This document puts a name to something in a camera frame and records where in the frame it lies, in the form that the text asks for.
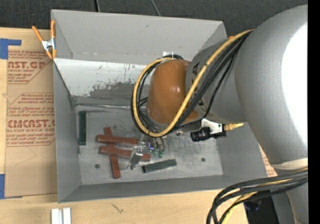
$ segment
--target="gray cylinder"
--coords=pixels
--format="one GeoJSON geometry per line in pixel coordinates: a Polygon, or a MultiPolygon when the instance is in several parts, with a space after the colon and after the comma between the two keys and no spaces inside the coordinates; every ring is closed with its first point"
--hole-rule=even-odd
{"type": "MultiPolygon", "coordinates": [[[[188,71],[186,73],[186,80],[185,80],[186,88],[189,89],[191,87],[193,80],[196,78],[196,76],[198,75],[202,67],[205,65],[205,63],[208,61],[211,55],[224,42],[225,41],[202,50],[193,58],[192,62],[188,67],[188,71]]],[[[223,59],[224,57],[222,56],[222,54],[219,54],[217,58],[211,63],[211,65],[208,66],[206,72],[204,73],[203,77],[200,79],[200,82],[198,83],[195,93],[203,85],[207,75],[213,69],[215,63],[217,61],[223,61],[223,59]]],[[[200,116],[205,115],[208,105],[210,103],[211,97],[213,96],[214,91],[218,85],[218,82],[223,76],[223,73],[225,72],[227,66],[228,66],[228,63],[224,65],[223,68],[219,71],[217,77],[210,84],[206,93],[203,95],[203,97],[195,107],[195,110],[200,116]]],[[[219,87],[219,90],[215,95],[212,106],[210,107],[210,111],[206,117],[207,120],[210,120],[216,123],[224,123],[224,124],[239,123],[239,122],[245,121],[245,116],[241,108],[236,86],[235,86],[236,84],[235,84],[234,72],[235,71],[234,71],[234,61],[233,61],[231,68],[229,69],[227,75],[223,80],[223,83],[221,84],[221,86],[219,87]]]]}
{"type": "MultiPolygon", "coordinates": [[[[235,63],[245,118],[278,174],[308,157],[307,20],[307,6],[267,20],[245,41],[235,63]]],[[[309,223],[307,184],[287,194],[296,223],[309,223]]]]}

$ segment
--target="small object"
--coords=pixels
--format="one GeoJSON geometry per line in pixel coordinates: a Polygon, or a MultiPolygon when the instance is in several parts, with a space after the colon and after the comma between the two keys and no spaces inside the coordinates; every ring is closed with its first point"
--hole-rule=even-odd
{"type": "Polygon", "coordinates": [[[255,201],[255,200],[249,200],[244,202],[244,208],[247,211],[257,211],[260,208],[261,200],[255,201]]]}
{"type": "Polygon", "coordinates": [[[199,142],[199,141],[204,141],[210,138],[218,138],[218,137],[226,137],[226,132],[217,132],[210,134],[210,128],[209,127],[204,127],[199,131],[191,132],[191,139],[192,141],[199,142]]]}
{"type": "Polygon", "coordinates": [[[155,149],[152,151],[152,154],[153,154],[153,155],[157,155],[157,153],[158,153],[158,149],[155,148],[155,149]]]}
{"type": "Polygon", "coordinates": [[[117,137],[112,135],[98,135],[96,141],[98,143],[122,144],[127,146],[139,144],[139,140],[136,138],[125,138],[125,137],[117,137]]]}
{"type": "Polygon", "coordinates": [[[120,168],[119,168],[119,163],[118,163],[118,158],[116,155],[110,155],[109,156],[110,160],[110,165],[111,165],[111,171],[112,171],[112,176],[114,179],[121,178],[121,173],[120,173],[120,168]]]}
{"type": "MultiPolygon", "coordinates": [[[[131,150],[125,150],[125,149],[120,149],[116,148],[114,146],[101,146],[100,147],[100,154],[103,155],[116,155],[118,158],[123,158],[123,159],[130,159],[131,157],[131,150]]],[[[149,154],[143,154],[141,157],[141,161],[150,161],[150,155],[149,154]]]]}
{"type": "Polygon", "coordinates": [[[152,171],[156,171],[156,170],[163,170],[163,169],[167,169],[169,167],[174,167],[176,166],[176,160],[175,159],[171,159],[171,160],[166,160],[166,161],[161,161],[161,162],[155,162],[155,163],[151,163],[151,164],[147,164],[142,166],[142,170],[144,173],[148,173],[148,172],[152,172],[152,171]]]}
{"type": "Polygon", "coordinates": [[[71,224],[71,208],[52,209],[51,224],[71,224]]]}
{"type": "Polygon", "coordinates": [[[164,150],[159,151],[158,157],[159,157],[159,158],[162,158],[162,157],[164,156],[164,154],[165,154],[164,150]]]}
{"type": "Polygon", "coordinates": [[[225,131],[231,131],[233,129],[237,129],[241,126],[244,126],[244,123],[230,123],[230,124],[225,124],[223,126],[223,130],[225,131]]]}
{"type": "Polygon", "coordinates": [[[79,138],[78,138],[78,143],[79,145],[85,145],[87,142],[86,139],[86,131],[87,131],[87,126],[86,126],[86,113],[85,111],[80,111],[79,112],[79,138]]]}
{"type": "Polygon", "coordinates": [[[155,138],[150,138],[150,143],[151,143],[150,146],[151,146],[152,152],[153,152],[153,151],[156,150],[156,148],[157,148],[157,147],[156,147],[156,146],[157,146],[157,145],[156,145],[157,143],[156,143],[155,138]]]}
{"type": "Polygon", "coordinates": [[[137,164],[139,164],[141,158],[144,155],[143,152],[143,147],[142,146],[137,146],[136,148],[134,148],[131,152],[131,158],[129,160],[129,165],[128,168],[133,170],[137,164]]]}
{"type": "Polygon", "coordinates": [[[151,142],[148,142],[148,149],[150,150],[150,152],[154,150],[154,147],[151,146],[151,142]]]}
{"type": "Polygon", "coordinates": [[[128,168],[131,170],[134,170],[136,168],[136,165],[139,164],[140,160],[142,159],[144,152],[143,152],[143,141],[144,141],[144,135],[142,134],[140,136],[139,142],[138,142],[138,146],[134,146],[133,150],[131,151],[131,156],[129,159],[129,164],[128,164],[128,168]]]}
{"type": "Polygon", "coordinates": [[[41,34],[39,33],[39,31],[37,30],[37,28],[35,26],[32,26],[32,30],[34,31],[34,33],[36,34],[36,37],[38,38],[38,40],[42,43],[45,52],[47,54],[47,56],[52,59],[55,58],[57,56],[57,50],[55,48],[55,44],[56,44],[56,22],[54,20],[51,21],[51,39],[48,41],[44,41],[41,34]]]}
{"type": "Polygon", "coordinates": [[[155,142],[156,142],[156,148],[159,150],[159,152],[162,152],[162,151],[164,151],[165,149],[165,141],[164,141],[164,139],[163,138],[156,138],[155,139],[155,142]]]}

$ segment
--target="cable bundle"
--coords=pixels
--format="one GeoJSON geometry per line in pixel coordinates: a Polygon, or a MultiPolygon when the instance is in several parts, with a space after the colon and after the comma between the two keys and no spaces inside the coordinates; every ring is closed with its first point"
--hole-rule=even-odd
{"type": "Polygon", "coordinates": [[[214,199],[207,215],[206,224],[213,218],[214,224],[225,224],[234,207],[248,200],[257,200],[279,193],[287,192],[308,182],[308,167],[298,172],[276,177],[260,178],[241,182],[223,189],[214,199]],[[239,196],[239,198],[223,213],[218,220],[217,208],[224,202],[239,196]]]}

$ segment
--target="orange clip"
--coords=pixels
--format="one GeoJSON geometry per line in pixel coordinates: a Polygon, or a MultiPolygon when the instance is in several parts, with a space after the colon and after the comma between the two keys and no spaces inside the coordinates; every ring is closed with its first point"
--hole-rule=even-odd
{"type": "Polygon", "coordinates": [[[52,59],[55,58],[57,56],[57,50],[55,48],[55,44],[56,44],[56,22],[54,20],[51,21],[51,39],[48,41],[44,41],[41,34],[39,33],[39,31],[37,30],[37,28],[35,26],[32,26],[32,30],[34,31],[34,33],[36,34],[36,37],[38,38],[38,40],[42,43],[45,52],[47,54],[47,56],[52,59]]]}

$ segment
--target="yellow cable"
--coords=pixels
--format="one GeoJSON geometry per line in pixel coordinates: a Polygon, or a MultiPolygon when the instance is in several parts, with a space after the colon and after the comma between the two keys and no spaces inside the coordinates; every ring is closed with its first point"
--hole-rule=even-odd
{"type": "Polygon", "coordinates": [[[224,130],[225,130],[225,131],[231,131],[231,130],[236,129],[236,128],[239,128],[239,127],[241,127],[241,126],[243,126],[243,125],[244,125],[244,123],[230,123],[230,124],[226,124],[226,125],[224,126],[224,130]]]}
{"type": "MultiPolygon", "coordinates": [[[[297,171],[297,173],[298,173],[298,172],[301,172],[301,171],[305,171],[305,170],[308,170],[308,167],[305,167],[305,168],[297,171]]],[[[291,178],[290,178],[290,179],[278,180],[278,181],[266,182],[266,183],[259,184],[258,186],[265,186],[265,185],[271,185],[271,184],[279,184],[279,183],[283,183],[283,182],[286,182],[286,181],[289,181],[289,180],[291,180],[291,178]]],[[[238,203],[239,201],[244,202],[245,200],[247,200],[249,197],[251,197],[252,195],[254,195],[254,194],[256,194],[256,193],[257,193],[257,191],[256,191],[256,192],[247,193],[247,194],[243,194],[243,195],[240,196],[233,204],[236,204],[236,203],[238,203]]],[[[234,209],[235,209],[237,206],[238,206],[238,205],[236,205],[235,207],[233,207],[233,208],[230,209],[230,211],[226,214],[226,216],[225,216],[225,218],[224,218],[224,220],[223,220],[223,222],[222,222],[221,224],[226,224],[227,220],[230,218],[232,212],[234,211],[234,209]]]]}
{"type": "Polygon", "coordinates": [[[136,84],[134,86],[134,90],[133,90],[133,99],[132,99],[132,107],[133,107],[133,116],[136,120],[137,125],[139,126],[139,128],[145,132],[146,134],[152,136],[152,137],[162,137],[164,135],[166,135],[177,123],[177,121],[179,120],[179,118],[181,117],[181,115],[183,114],[189,99],[191,98],[193,92],[195,91],[201,77],[204,75],[204,72],[207,70],[207,67],[213,62],[213,60],[230,44],[232,44],[234,41],[236,41],[237,39],[239,39],[240,37],[242,37],[243,35],[251,32],[252,30],[248,30],[248,31],[244,31],[232,38],[230,38],[229,40],[227,40],[222,46],[220,46],[212,55],[211,57],[208,59],[208,61],[206,62],[206,64],[202,67],[202,69],[200,70],[200,72],[198,73],[196,79],[194,80],[190,90],[188,91],[183,103],[181,104],[181,107],[179,108],[176,116],[174,117],[174,119],[172,120],[172,122],[168,125],[168,127],[161,131],[161,132],[152,132],[149,131],[141,122],[141,120],[139,119],[138,116],[138,110],[137,110],[137,104],[136,104],[136,96],[137,96],[137,91],[138,91],[138,86],[140,84],[141,79],[143,78],[143,75],[147,72],[147,70],[153,66],[156,63],[159,63],[161,61],[163,61],[163,59],[158,59],[153,61],[151,64],[147,65],[147,67],[144,68],[144,70],[141,72],[141,74],[139,75],[136,84]]]}

